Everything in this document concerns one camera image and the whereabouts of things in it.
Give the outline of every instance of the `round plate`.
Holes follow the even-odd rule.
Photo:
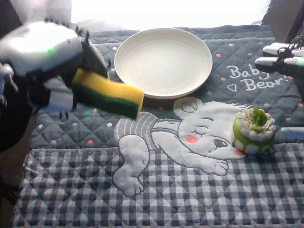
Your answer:
[[[174,28],[156,28],[129,37],[114,60],[120,79],[146,97],[173,99],[199,88],[212,69],[207,45],[195,35]]]

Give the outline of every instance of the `sponge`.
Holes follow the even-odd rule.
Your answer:
[[[144,91],[81,68],[77,70],[71,88],[77,102],[106,112],[136,119],[142,109]]]

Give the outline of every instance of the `gray quilted fabric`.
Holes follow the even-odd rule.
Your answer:
[[[255,69],[262,48],[275,41],[269,27],[181,29],[202,39],[213,56],[210,77],[185,98],[185,113],[203,103],[236,103],[263,108],[278,128],[304,121],[293,79]],[[114,62],[119,45],[136,32],[101,32],[91,39]],[[119,81],[114,68],[110,78]],[[64,88],[60,78],[48,86]],[[12,226],[304,227],[303,142],[277,133],[263,158],[207,155],[196,165],[182,163],[166,148],[181,126],[190,126],[175,102],[145,99],[137,122],[93,109],[67,120],[39,112]]]

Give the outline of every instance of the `white bear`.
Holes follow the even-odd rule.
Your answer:
[[[248,105],[184,97],[173,105],[182,120],[158,119],[147,112],[141,112],[136,121],[121,119],[114,136],[124,164],[115,171],[113,184],[127,197],[140,194],[144,188],[138,177],[149,164],[149,151],[155,149],[181,166],[226,175],[226,160],[245,157],[231,146],[235,114],[245,108]]]

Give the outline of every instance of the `toy cupcake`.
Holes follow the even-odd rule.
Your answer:
[[[241,152],[256,155],[263,153],[275,137],[275,120],[257,107],[236,114],[232,126],[232,146]]]

